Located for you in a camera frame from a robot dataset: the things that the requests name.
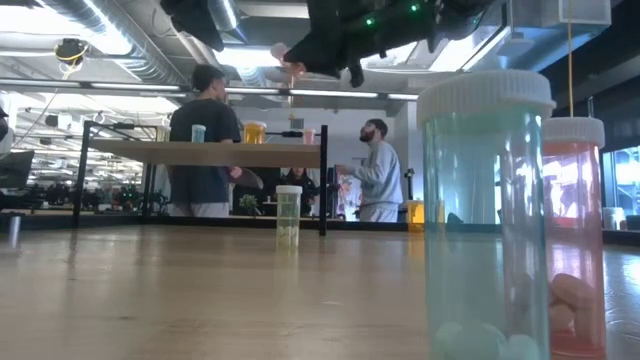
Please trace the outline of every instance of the beard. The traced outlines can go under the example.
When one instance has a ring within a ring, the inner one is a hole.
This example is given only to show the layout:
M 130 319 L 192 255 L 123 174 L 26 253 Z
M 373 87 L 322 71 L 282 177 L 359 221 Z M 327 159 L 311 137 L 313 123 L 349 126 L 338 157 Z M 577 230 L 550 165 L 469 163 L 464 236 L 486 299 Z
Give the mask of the beard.
M 368 143 L 369 141 L 373 140 L 373 136 L 374 136 L 373 131 L 371 131 L 371 132 L 361 132 L 360 133 L 360 141 Z

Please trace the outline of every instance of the gray pants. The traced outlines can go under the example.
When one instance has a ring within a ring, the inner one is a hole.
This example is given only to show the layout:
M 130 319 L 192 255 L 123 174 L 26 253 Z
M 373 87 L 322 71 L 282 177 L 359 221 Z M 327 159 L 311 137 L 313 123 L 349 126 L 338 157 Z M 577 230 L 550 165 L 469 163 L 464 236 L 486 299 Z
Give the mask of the gray pants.
M 226 218 L 229 203 L 173 204 L 171 216 Z
M 360 208 L 360 222 L 398 222 L 398 210 L 365 205 Z

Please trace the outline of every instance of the hand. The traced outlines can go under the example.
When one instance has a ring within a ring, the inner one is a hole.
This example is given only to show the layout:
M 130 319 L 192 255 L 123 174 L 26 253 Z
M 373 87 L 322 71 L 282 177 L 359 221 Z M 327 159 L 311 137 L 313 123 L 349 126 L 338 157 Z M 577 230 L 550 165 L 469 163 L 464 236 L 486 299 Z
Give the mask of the hand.
M 229 176 L 231 176 L 234 179 L 239 178 L 242 175 L 242 169 L 234 166 L 232 168 L 229 169 Z
M 353 170 L 352 170 L 351 166 L 336 165 L 336 171 L 340 175 L 350 175 Z

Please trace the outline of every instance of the man in gray sweatshirt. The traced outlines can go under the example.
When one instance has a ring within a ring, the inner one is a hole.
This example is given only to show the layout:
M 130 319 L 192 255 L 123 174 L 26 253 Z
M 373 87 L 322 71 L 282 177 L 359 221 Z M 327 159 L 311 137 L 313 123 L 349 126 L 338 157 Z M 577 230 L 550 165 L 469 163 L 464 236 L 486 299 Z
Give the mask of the man in gray sweatshirt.
M 360 141 L 369 145 L 363 166 L 338 165 L 338 173 L 353 175 L 362 182 L 360 221 L 396 222 L 402 203 L 400 161 L 393 147 L 384 141 L 387 124 L 371 119 L 360 130 Z

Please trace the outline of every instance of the yellow bin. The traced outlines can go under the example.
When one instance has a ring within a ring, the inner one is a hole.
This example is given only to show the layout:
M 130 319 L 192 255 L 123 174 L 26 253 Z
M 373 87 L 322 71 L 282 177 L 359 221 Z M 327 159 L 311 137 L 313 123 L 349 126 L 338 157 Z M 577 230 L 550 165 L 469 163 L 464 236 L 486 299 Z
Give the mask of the yellow bin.
M 409 223 L 409 231 L 424 231 L 424 201 L 407 201 L 407 222 Z
M 267 124 L 260 121 L 245 121 L 244 143 L 264 144 L 267 137 Z

